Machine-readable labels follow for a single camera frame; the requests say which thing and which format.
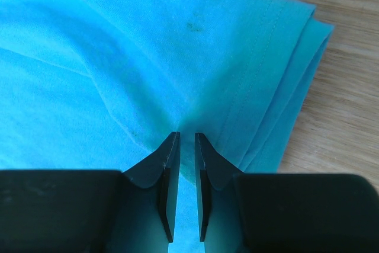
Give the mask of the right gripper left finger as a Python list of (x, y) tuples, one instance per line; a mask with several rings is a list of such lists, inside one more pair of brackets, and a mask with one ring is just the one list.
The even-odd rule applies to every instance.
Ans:
[(2, 252), (167, 252), (180, 134), (125, 172), (3, 170)]

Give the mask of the bright blue t shirt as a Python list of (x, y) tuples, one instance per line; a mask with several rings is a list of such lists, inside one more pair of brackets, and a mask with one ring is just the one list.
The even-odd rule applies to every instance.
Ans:
[(170, 252), (203, 252), (194, 136), (275, 172), (333, 26), (296, 0), (1, 0), (1, 168), (127, 170), (171, 132)]

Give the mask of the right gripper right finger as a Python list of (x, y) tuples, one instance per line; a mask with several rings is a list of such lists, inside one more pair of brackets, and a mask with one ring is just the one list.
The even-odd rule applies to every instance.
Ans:
[(377, 252), (378, 193), (354, 174), (247, 174), (195, 135), (206, 252)]

